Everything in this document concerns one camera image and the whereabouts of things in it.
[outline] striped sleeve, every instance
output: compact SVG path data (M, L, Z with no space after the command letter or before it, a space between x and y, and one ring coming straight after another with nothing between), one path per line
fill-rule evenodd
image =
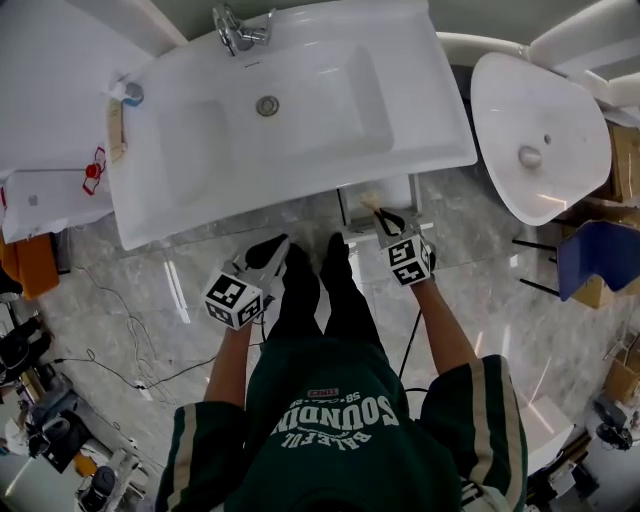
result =
M503 357L439 376L418 423L451 451L461 477L497 489L509 510L524 508L527 442Z
M246 434L245 412L224 402L179 408L157 512L209 512L235 488Z

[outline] faucet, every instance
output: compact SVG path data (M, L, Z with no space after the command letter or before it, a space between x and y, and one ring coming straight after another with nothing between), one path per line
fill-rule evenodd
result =
M271 9L267 14L267 24L264 28L247 27L242 20L236 18L235 14L227 4L218 4L213 8L213 22L220 35L222 44L229 51L232 57L238 52L249 50L254 43L268 45L271 39L271 27L273 15L276 10Z

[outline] sink basin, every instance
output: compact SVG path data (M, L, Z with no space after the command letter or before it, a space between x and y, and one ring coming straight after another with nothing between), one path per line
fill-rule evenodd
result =
M131 79L145 99L125 108L128 149L109 162L126 249L350 183L476 161L423 1L278 11L267 47L232 58L214 32Z
M473 71L471 106L491 180L525 224L549 222L609 176L607 125L581 86L509 55L488 53ZM523 148L535 156L527 158Z

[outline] drain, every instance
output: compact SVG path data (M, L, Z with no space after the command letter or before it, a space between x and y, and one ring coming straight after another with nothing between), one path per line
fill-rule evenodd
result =
M256 110L263 117L271 117L278 108L280 108L280 102L275 96L263 96L256 103Z

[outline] gray marble tile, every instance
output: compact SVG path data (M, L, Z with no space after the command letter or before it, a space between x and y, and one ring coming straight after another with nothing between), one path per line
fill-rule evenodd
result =
M144 312L176 307L168 265L164 252L154 251L121 260L100 262L87 270L99 285L118 292L129 311ZM122 304L115 312L124 312Z
M481 164L423 172L418 175L418 183L425 204L478 194L490 194L500 202L491 178Z
M322 192L227 217L167 237L160 244L172 247L207 238L317 219L340 219L340 203L336 191Z
M92 224L71 229L71 238L67 243L70 245L73 264L88 267L100 261L137 256L174 245L319 218L334 221L340 219L340 203L336 191L293 199L196 226L130 251L122 248L115 215L110 214Z
M60 284L38 297L38 305L47 317L124 311L117 297L96 288L89 275L78 269L60 276Z
M602 358L622 334L636 299L592 310L518 282L526 275L553 279L553 266L528 250L436 271L438 287L480 356L502 354L524 400L548 395L574 421L598 392L608 371ZM387 280L373 284L378 329L398 371L415 320L411 292ZM427 387L436 376L422 324L405 368L407 387Z
M157 354L157 360L203 361L216 354L224 326L211 318L204 305L186 310L137 313Z
M511 240L521 230L520 221L487 196L441 199L433 209L439 267L517 250Z

